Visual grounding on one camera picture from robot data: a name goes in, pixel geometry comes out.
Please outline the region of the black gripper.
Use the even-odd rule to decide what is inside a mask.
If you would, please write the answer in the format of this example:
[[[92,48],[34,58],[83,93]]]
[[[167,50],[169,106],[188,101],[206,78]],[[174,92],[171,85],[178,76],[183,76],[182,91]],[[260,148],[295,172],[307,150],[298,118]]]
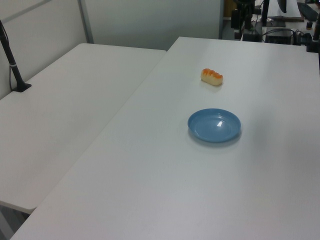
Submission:
[[[255,0],[233,0],[233,2],[236,4],[236,9],[231,11],[231,28],[233,29],[239,29],[240,28],[240,22],[241,22],[241,16],[240,11],[249,8],[249,10],[246,11],[244,15],[244,28],[246,30],[250,30],[252,28],[252,11],[251,9],[255,8]]]

